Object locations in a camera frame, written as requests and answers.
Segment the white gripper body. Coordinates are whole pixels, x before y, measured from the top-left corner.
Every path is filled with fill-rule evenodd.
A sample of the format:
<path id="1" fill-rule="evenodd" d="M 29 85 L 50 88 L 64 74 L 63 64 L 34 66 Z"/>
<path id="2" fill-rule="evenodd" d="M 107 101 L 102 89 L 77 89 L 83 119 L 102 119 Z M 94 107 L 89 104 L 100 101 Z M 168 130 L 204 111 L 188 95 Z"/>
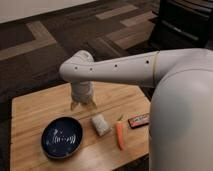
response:
<path id="1" fill-rule="evenodd" d="M 71 84 L 71 97 L 79 103 L 88 103 L 93 99 L 93 83 L 91 81 Z"/>

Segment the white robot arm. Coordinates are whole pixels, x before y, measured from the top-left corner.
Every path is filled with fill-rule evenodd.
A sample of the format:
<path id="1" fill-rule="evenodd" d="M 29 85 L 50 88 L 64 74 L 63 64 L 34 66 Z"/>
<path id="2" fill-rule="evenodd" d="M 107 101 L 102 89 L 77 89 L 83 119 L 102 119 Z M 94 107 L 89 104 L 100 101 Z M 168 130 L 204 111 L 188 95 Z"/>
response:
<path id="1" fill-rule="evenodd" d="M 153 87 L 149 171 L 213 171 L 213 50 L 159 50 L 99 62 L 80 50 L 59 73 L 70 83 Z"/>

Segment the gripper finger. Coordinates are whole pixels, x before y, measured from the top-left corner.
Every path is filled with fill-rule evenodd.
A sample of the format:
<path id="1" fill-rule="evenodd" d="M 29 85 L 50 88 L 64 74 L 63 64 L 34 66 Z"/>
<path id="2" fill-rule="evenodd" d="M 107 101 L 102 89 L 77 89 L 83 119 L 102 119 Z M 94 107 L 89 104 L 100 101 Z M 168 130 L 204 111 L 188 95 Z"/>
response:
<path id="1" fill-rule="evenodd" d="M 71 107 L 70 107 L 71 111 L 74 111 L 75 108 L 76 108 L 78 105 L 79 105 L 78 102 L 71 102 Z"/>
<path id="2" fill-rule="evenodd" d="M 92 108 L 92 109 L 97 109 L 97 105 L 94 101 L 89 102 L 89 107 Z"/>

